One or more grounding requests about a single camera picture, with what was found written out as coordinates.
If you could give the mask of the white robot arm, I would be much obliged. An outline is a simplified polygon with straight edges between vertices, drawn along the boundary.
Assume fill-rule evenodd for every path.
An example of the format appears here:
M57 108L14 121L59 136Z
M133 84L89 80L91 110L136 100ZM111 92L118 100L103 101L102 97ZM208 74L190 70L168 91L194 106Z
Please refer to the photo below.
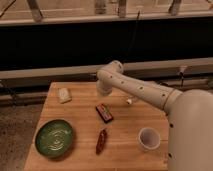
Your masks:
M162 110L169 123L168 171L213 171L213 94L180 91L123 74L114 60L97 71L97 91L107 96L115 87Z

